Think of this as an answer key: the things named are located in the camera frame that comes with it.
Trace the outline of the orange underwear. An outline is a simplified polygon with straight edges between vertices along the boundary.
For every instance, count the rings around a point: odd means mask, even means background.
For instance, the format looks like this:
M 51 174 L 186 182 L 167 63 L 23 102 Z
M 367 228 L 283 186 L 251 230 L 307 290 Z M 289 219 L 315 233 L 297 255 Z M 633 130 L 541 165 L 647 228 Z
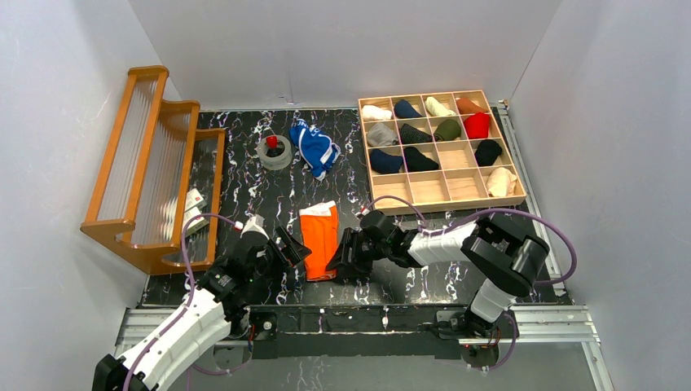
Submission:
M 331 200 L 299 210 L 304 245 L 311 251 L 305 259 L 306 279 L 324 281 L 337 277 L 335 270 L 327 270 L 339 245 L 338 212 Z

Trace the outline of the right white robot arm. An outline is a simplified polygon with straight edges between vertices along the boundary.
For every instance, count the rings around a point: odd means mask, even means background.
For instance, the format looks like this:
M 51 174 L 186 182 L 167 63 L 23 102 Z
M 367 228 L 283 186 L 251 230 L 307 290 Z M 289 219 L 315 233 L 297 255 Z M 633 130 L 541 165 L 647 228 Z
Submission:
M 518 297 L 533 289 L 550 252 L 547 243 L 523 229 L 505 209 L 485 209 L 468 222 L 447 229 L 404 230 L 391 216 L 371 211 L 358 230 L 346 229 L 326 265 L 339 278 L 363 278 L 374 261 L 402 268 L 469 261 L 485 281 L 463 315 L 466 327 L 487 329 Z

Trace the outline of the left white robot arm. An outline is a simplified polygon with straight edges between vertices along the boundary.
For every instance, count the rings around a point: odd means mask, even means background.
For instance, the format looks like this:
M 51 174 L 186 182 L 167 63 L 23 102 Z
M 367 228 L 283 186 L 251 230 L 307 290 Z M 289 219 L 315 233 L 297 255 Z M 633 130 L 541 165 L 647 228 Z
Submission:
M 311 254 L 283 227 L 275 228 L 276 243 L 258 215 L 232 225 L 240 233 L 233 253 L 193 279 L 183 303 L 137 345 L 117 357 L 104 356 L 95 368 L 94 390 L 167 390 L 205 351 L 239 328 L 253 294 Z

